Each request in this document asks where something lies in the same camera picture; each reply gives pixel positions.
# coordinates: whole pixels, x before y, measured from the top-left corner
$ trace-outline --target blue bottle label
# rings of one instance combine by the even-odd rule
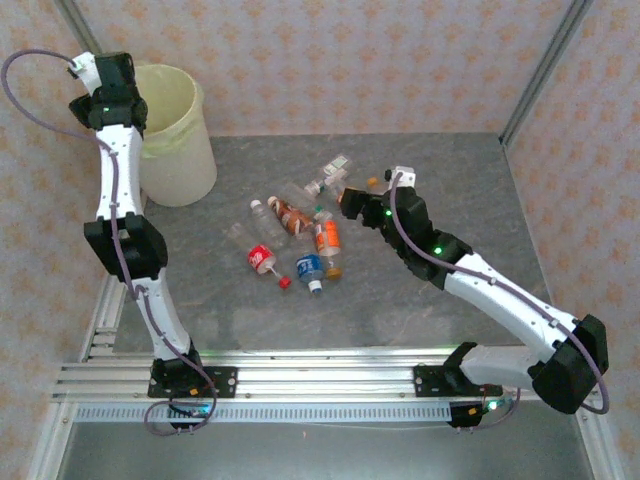
[[[322,270],[322,261],[318,255],[310,254],[300,257],[296,266],[298,267],[298,277],[302,278],[309,273]]]

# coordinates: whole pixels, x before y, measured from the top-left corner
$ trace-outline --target bottle label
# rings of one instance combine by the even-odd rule
[[[298,277],[302,278],[309,273],[322,271],[322,261],[318,255],[312,253],[300,257],[296,262],[296,267],[298,267]]]
[[[316,225],[316,248],[320,254],[326,248],[326,245],[324,244],[324,235],[322,233],[322,224]]]
[[[338,225],[333,220],[316,225],[316,246],[318,253],[322,255],[326,249],[331,249],[333,255],[340,251],[340,236],[338,235]]]
[[[271,209],[291,235],[297,235],[312,224],[309,217],[282,200],[273,202]]]
[[[258,245],[253,250],[249,252],[249,263],[254,268],[254,270],[258,270],[262,262],[264,262],[267,258],[273,257],[273,253],[264,245]]]
[[[325,223],[327,229],[327,240],[330,247],[340,248],[340,237],[338,236],[338,225],[333,220]]]

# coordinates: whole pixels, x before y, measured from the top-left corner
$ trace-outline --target marble surface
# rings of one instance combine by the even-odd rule
[[[339,282],[325,281],[319,298],[293,277],[290,251],[278,252],[280,269],[294,279],[286,292],[251,270],[223,231],[236,221],[251,226],[252,199],[264,202],[288,180],[304,185],[339,153],[357,162],[350,183],[360,187],[391,166],[413,167],[436,228],[466,241],[501,273],[547,299],[494,134],[220,137],[212,144],[218,180],[205,198],[182,208],[150,202],[146,209],[167,241],[167,281],[176,309],[201,351],[519,343],[475,307],[413,277],[380,233],[359,221],[338,218],[345,274]],[[130,301],[115,350],[151,351]]]

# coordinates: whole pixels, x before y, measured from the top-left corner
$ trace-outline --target cable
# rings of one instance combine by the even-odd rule
[[[407,235],[407,232],[405,232],[404,228],[402,228],[402,224],[400,223],[400,219],[398,217],[398,209],[396,205],[396,192],[398,189],[398,182],[400,181],[401,177],[402,177],[402,172],[398,172],[395,179],[393,180],[393,184],[391,185],[391,195],[389,197],[389,200],[390,200],[390,207],[391,207],[391,213],[392,213],[391,218],[393,219],[393,224],[395,225],[396,230],[398,230],[400,237],[402,237],[402,240],[404,240],[404,242],[407,245],[409,245],[409,248],[411,248],[411,250],[413,250],[416,254],[418,254],[420,257],[424,258],[425,260],[435,265],[444,267],[448,270],[453,270],[456,272],[471,275],[472,277],[476,277],[481,280],[485,280],[489,284],[496,285],[502,288],[503,290],[511,293],[513,296],[515,296],[516,298],[518,298],[519,300],[527,304],[529,307],[531,307],[534,311],[542,315],[542,317],[545,320],[547,320],[550,324],[558,328],[558,330],[560,330],[569,340],[571,340],[573,344],[576,346],[576,348],[580,351],[580,354],[587,361],[587,364],[589,365],[589,368],[591,368],[591,371],[593,372],[598,382],[598,386],[600,387],[600,393],[602,394],[602,407],[598,409],[598,408],[592,407],[591,405],[587,405],[583,403],[581,405],[582,408],[598,415],[604,415],[605,413],[607,413],[609,411],[609,391],[607,390],[607,386],[605,385],[604,380],[602,379],[602,374],[600,373],[600,369],[596,365],[596,362],[593,360],[593,357],[591,357],[591,354],[589,354],[589,351],[586,349],[583,343],[578,339],[578,337],[576,337],[573,334],[571,330],[565,327],[562,323],[558,322],[549,313],[547,313],[542,307],[538,306],[538,304],[536,304],[526,295],[523,295],[517,289],[513,288],[511,285],[508,285],[494,277],[490,277],[489,275],[486,275],[482,272],[476,272],[468,268],[459,267],[452,263],[445,262],[444,260],[433,257],[428,253],[426,253],[425,251],[423,251],[415,243],[413,243],[413,241],[409,238],[409,235]]]
[[[25,109],[20,102],[18,101],[18,99],[15,97],[15,95],[13,95],[13,92],[11,91],[11,88],[9,87],[9,81],[7,79],[7,74],[9,71],[9,67],[11,66],[11,64],[18,58],[23,57],[25,55],[46,55],[49,57],[55,57],[55,58],[60,58],[62,60],[65,60],[67,63],[69,63],[70,65],[75,65],[75,62],[73,61],[72,58],[67,57],[66,55],[62,55],[60,53],[56,53],[56,52],[52,52],[50,50],[45,50],[45,49],[38,49],[38,48],[29,48],[29,49],[25,49],[25,50],[19,50],[15,53],[13,53],[12,55],[10,55],[2,64],[2,70],[0,70],[0,81],[2,82],[2,88],[5,92],[5,94],[7,95],[7,98],[9,98],[9,101],[11,101],[11,103],[20,111],[20,113],[22,113],[24,116],[26,116],[29,120],[31,120],[32,122],[34,122],[37,125],[40,125],[41,127],[46,128],[47,130],[51,130],[53,132],[56,133],[61,133],[63,135],[70,135],[72,137],[78,138],[80,140],[87,140],[91,143],[97,144],[100,148],[103,148],[104,150],[106,150],[107,154],[109,155],[109,158],[111,159],[111,162],[113,164],[113,182],[112,182],[112,188],[111,188],[111,203],[110,203],[110,207],[111,207],[111,234],[112,234],[112,239],[113,239],[113,246],[115,248],[116,251],[116,256],[118,257],[118,262],[120,264],[120,268],[122,268],[122,273],[124,276],[124,280],[125,280],[125,284],[127,285],[127,289],[129,290],[129,294],[133,297],[134,300],[138,300],[139,296],[142,295],[143,298],[143,303],[144,303],[144,307],[145,307],[145,311],[147,313],[147,317],[149,318],[149,323],[151,324],[151,327],[153,328],[153,330],[156,332],[156,334],[162,339],[163,343],[165,344],[165,346],[171,351],[171,353],[173,353],[177,358],[179,358],[185,365],[191,367],[193,370],[195,370],[209,385],[209,388],[211,389],[211,394],[213,397],[212,403],[211,403],[211,408],[209,409],[209,411],[207,412],[207,414],[203,417],[202,421],[198,424],[194,425],[189,425],[189,429],[188,431],[190,433],[195,432],[196,430],[199,430],[200,428],[204,427],[209,420],[211,419],[213,412],[216,409],[217,403],[218,403],[218,396],[217,396],[217,392],[216,392],[216,387],[215,384],[213,382],[213,380],[211,379],[211,377],[207,374],[207,372],[205,372],[204,368],[202,368],[202,365],[197,365],[194,362],[192,362],[191,360],[189,360],[186,356],[184,356],[182,353],[180,353],[178,351],[178,349],[176,347],[174,347],[171,342],[169,342],[164,333],[162,332],[162,330],[160,329],[160,327],[158,326],[158,324],[155,321],[155,318],[153,316],[153,312],[151,311],[151,304],[149,303],[149,292],[147,291],[147,289],[145,287],[143,287],[142,285],[138,285],[136,287],[134,287],[133,285],[133,281],[131,279],[131,273],[129,272],[129,267],[127,266],[127,262],[124,258],[124,253],[122,251],[122,245],[120,244],[120,237],[118,236],[118,220],[117,220],[117,214],[118,214],[118,209],[117,209],[117,201],[118,201],[118,158],[117,158],[117,153],[104,141],[100,140],[98,137],[93,137],[93,136],[89,136],[89,135],[85,135],[82,133],[77,133],[77,132],[73,132],[71,130],[66,130],[63,128],[59,128],[56,127],[55,125],[51,125],[47,122],[44,122],[40,119],[38,119],[35,115],[33,115],[31,112],[29,112],[27,109]],[[158,435],[158,436],[162,436],[162,437],[168,437],[168,436],[172,436],[172,435],[177,435],[182,433],[182,429],[178,428],[177,430],[173,430],[173,431],[163,431],[163,430],[157,430],[156,428],[154,428],[151,423],[149,422],[149,415],[151,413],[151,411],[161,405],[167,405],[167,406],[182,406],[182,407],[201,407],[202,403],[195,403],[195,402],[183,402],[183,401],[174,401],[174,400],[161,400],[159,402],[155,402],[154,404],[152,404],[147,411],[145,412],[144,415],[144,425],[146,427],[146,429],[154,434],[154,435]]]

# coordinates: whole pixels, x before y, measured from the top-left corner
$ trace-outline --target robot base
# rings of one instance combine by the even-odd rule
[[[193,343],[185,355],[196,365],[202,365],[200,355]],[[236,367],[203,367],[216,386],[218,398],[234,398],[238,383]],[[156,358],[151,367],[149,380],[149,398],[211,398],[213,393],[209,385],[198,372],[179,358],[160,360]]]

